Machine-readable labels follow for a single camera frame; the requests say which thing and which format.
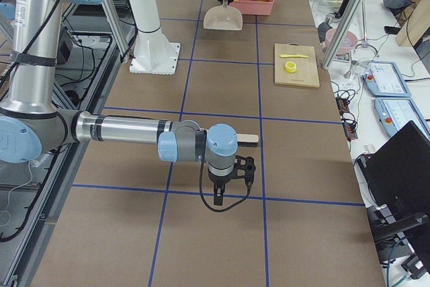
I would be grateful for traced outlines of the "beige hand brush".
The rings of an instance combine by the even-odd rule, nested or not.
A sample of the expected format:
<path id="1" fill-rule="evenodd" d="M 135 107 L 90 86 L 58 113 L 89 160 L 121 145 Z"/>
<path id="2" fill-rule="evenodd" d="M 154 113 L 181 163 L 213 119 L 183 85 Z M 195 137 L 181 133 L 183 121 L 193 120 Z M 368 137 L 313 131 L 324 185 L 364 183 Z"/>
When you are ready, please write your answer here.
<path id="1" fill-rule="evenodd" d="M 236 137 L 239 147 L 257 147 L 259 144 L 257 134 L 237 134 Z"/>

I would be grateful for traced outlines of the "beige plastic dustpan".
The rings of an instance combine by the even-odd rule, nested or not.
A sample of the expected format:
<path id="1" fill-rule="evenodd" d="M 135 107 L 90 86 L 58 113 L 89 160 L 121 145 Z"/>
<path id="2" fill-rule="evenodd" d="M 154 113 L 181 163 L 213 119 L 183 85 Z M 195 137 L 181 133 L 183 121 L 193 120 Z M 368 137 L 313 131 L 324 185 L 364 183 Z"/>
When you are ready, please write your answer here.
<path id="1" fill-rule="evenodd" d="M 228 0 L 222 0 L 222 5 L 206 12 L 203 26 L 207 30 L 240 31 L 243 28 L 243 17 L 237 8 L 228 4 Z"/>

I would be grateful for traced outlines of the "yellow toy lemon slices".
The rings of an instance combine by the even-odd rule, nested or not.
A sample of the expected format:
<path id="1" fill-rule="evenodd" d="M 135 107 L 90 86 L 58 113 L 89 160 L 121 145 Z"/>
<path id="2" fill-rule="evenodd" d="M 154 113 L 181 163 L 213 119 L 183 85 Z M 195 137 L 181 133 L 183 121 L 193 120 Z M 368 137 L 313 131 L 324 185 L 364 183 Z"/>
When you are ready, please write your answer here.
<path id="1" fill-rule="evenodd" d="M 295 62 L 287 61 L 284 65 L 284 69 L 288 73 L 295 73 L 297 71 L 297 65 Z"/>

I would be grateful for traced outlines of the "yellow plastic toy knife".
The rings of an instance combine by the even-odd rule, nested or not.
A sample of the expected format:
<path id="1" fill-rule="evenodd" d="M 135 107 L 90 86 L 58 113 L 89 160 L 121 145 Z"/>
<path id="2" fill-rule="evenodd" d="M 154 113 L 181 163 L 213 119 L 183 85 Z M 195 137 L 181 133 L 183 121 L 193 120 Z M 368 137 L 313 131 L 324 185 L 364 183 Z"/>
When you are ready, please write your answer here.
<path id="1" fill-rule="evenodd" d="M 310 58 L 305 54 L 280 54 L 280 58 Z"/>

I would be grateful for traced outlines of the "bamboo cutting board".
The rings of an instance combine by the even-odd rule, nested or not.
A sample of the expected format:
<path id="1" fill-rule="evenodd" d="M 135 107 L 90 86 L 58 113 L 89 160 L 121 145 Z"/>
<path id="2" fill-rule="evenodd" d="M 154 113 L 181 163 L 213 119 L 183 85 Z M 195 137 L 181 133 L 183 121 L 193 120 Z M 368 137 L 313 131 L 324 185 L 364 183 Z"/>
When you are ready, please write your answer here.
<path id="1" fill-rule="evenodd" d="M 319 88 L 314 47 L 275 44 L 274 82 L 278 85 Z"/>

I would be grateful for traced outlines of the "black monitor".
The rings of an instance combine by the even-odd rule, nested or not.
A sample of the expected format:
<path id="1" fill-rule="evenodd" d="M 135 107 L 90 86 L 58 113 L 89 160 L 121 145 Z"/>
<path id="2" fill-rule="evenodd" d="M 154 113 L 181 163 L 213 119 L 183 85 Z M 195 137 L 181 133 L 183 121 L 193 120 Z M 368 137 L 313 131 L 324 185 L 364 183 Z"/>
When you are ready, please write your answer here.
<path id="1" fill-rule="evenodd" d="M 429 139 L 407 122 L 376 153 L 357 160 L 377 206 L 394 222 L 376 225 L 375 240 L 405 232 L 414 245 L 429 248 Z"/>

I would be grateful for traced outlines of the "near teach pendant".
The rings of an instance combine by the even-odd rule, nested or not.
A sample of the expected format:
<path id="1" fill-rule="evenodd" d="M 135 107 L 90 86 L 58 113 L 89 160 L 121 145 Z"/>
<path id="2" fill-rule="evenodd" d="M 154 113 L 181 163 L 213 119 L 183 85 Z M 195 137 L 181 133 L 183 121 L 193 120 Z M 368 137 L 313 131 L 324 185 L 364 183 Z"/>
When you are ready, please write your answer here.
<path id="1" fill-rule="evenodd" d="M 377 97 L 374 107 L 389 137 L 393 137 L 409 121 L 413 121 L 423 134 L 427 133 L 422 115 L 412 99 Z"/>

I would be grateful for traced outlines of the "teach pendant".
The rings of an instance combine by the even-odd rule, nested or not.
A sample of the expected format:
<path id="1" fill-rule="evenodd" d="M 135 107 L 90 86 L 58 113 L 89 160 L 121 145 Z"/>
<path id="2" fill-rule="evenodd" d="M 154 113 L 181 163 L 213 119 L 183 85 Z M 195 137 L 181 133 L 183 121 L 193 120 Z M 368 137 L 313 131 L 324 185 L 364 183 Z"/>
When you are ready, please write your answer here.
<path id="1" fill-rule="evenodd" d="M 393 137 L 409 121 L 413 121 L 423 134 L 427 133 L 422 115 L 412 99 L 377 97 L 374 107 L 389 137 Z"/>
<path id="2" fill-rule="evenodd" d="M 374 97 L 411 96 L 411 92 L 394 62 L 370 61 L 363 80 Z"/>

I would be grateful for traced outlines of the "far teach pendant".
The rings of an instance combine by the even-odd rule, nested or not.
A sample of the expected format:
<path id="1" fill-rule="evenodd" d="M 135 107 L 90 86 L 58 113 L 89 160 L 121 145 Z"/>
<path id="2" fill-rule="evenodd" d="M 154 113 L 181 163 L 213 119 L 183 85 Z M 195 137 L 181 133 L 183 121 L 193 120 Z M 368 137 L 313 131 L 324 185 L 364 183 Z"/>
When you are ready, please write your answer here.
<path id="1" fill-rule="evenodd" d="M 363 80 L 374 97 L 411 96 L 411 92 L 394 62 L 370 61 Z"/>

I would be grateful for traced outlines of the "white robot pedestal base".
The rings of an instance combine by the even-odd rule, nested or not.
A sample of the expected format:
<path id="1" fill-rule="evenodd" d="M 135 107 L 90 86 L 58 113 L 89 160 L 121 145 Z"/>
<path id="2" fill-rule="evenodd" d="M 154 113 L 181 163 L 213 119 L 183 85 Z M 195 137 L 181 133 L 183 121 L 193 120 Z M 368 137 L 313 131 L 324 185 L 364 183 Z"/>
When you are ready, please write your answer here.
<path id="1" fill-rule="evenodd" d="M 180 44 L 164 35 L 156 0 L 129 0 L 138 34 L 130 72 L 174 75 Z"/>

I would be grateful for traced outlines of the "aluminium frame post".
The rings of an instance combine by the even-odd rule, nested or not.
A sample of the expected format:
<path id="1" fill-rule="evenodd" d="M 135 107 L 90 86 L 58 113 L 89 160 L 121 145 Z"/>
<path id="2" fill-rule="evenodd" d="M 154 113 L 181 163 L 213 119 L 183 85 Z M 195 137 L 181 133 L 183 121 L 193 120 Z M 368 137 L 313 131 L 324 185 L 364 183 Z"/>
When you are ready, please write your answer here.
<path id="1" fill-rule="evenodd" d="M 332 63 L 337 50 L 339 49 L 340 45 L 343 43 L 343 39 L 345 38 L 349 27 L 352 23 L 352 20 L 355 16 L 356 11 L 359 9 L 359 6 L 363 0 L 350 0 L 345 12 L 343 14 L 343 17 L 337 26 L 337 31 L 333 35 L 333 38 L 331 40 L 330 45 L 328 46 L 324 58 L 322 60 L 322 68 L 327 70 Z"/>

